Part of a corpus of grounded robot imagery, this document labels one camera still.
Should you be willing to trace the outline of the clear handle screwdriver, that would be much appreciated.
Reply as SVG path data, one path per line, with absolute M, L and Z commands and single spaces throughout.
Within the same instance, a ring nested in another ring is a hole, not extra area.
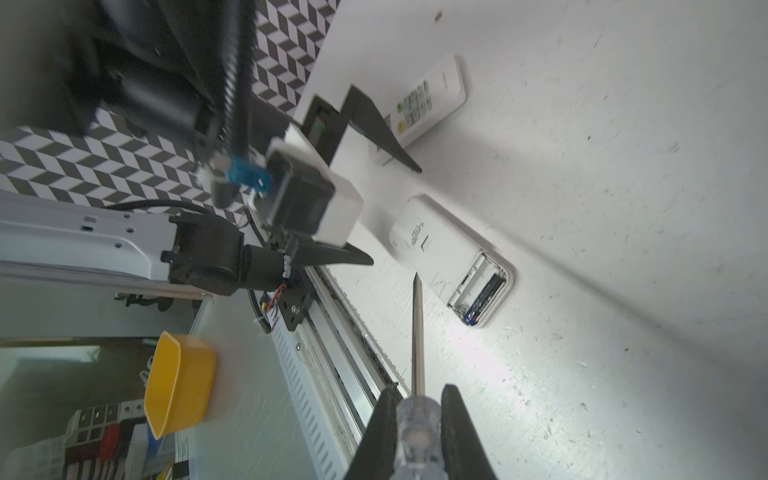
M 397 443 L 391 479 L 447 479 L 441 445 L 441 407 L 426 395 L 423 287 L 413 280 L 411 395 L 396 408 Z

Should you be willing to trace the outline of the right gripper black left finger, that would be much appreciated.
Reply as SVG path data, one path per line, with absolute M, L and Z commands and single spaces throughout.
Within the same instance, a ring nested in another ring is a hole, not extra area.
M 345 480 L 387 480 L 393 474 L 398 441 L 397 406 L 402 396 L 397 388 L 385 388 L 374 407 Z

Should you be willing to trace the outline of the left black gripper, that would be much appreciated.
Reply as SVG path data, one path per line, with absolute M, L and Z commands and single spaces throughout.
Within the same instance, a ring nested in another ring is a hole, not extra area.
M 355 85 L 349 87 L 341 116 L 347 126 L 376 147 L 416 173 L 422 172 L 400 145 L 373 100 Z M 339 247 L 300 235 L 290 236 L 290 260 L 283 252 L 262 246 L 252 231 L 244 234 L 242 253 L 242 287 L 258 291 L 273 291 L 283 284 L 291 285 L 293 277 L 308 267 L 374 264 L 370 255 L 349 243 Z

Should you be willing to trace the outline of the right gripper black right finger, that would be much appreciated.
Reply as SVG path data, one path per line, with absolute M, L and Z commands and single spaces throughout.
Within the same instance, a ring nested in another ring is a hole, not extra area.
M 448 478 L 496 479 L 458 387 L 446 384 L 440 404 L 441 447 Z

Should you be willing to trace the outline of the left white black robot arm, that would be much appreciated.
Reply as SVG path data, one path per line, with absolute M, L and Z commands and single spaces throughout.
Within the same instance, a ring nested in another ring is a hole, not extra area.
M 293 116 L 333 1 L 5 1 L 1 270 L 229 296 L 368 265 L 348 129 L 408 168 L 351 87 Z

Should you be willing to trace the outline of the white remote with back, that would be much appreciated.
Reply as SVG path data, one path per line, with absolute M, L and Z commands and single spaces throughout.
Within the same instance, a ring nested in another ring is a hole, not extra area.
M 427 195 L 411 197 L 389 232 L 393 255 L 413 269 L 464 324 L 463 316 L 493 274 L 507 279 L 476 326 L 488 323 L 515 284 L 514 267 Z

